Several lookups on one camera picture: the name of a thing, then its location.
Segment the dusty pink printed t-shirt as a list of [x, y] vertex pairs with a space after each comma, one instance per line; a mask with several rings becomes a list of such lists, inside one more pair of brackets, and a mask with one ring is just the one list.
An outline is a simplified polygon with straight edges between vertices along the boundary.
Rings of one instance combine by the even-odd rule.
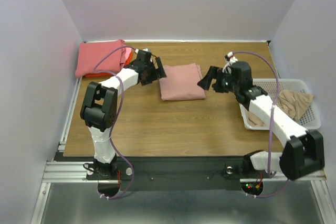
[[202, 79], [200, 65], [164, 65], [164, 70], [166, 77], [159, 80], [163, 101], [206, 99], [205, 91], [197, 85]]

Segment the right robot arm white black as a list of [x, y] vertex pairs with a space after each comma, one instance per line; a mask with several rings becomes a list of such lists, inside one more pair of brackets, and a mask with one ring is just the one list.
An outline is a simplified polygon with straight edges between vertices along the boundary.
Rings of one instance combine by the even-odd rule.
[[236, 101], [260, 118], [269, 127], [270, 135], [275, 135], [281, 142], [281, 153], [257, 150], [246, 154], [241, 165], [244, 175], [253, 177], [265, 170], [296, 180], [324, 169], [322, 134], [295, 122], [276, 106], [275, 100], [263, 88], [254, 85], [247, 62], [235, 62], [228, 70], [211, 66], [198, 86], [204, 90], [212, 88], [218, 93], [233, 93]]

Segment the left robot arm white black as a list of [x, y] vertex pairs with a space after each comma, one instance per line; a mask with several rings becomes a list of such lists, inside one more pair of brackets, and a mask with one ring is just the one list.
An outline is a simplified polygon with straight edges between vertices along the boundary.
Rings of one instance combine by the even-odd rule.
[[109, 73], [112, 77], [87, 86], [80, 117], [88, 127], [94, 146], [93, 164], [84, 166], [89, 176], [110, 179], [118, 174], [117, 152], [111, 144], [111, 135], [123, 105], [125, 90], [166, 77], [161, 58], [148, 50], [136, 49], [135, 53], [136, 59], [118, 73], [95, 67], [95, 73]]

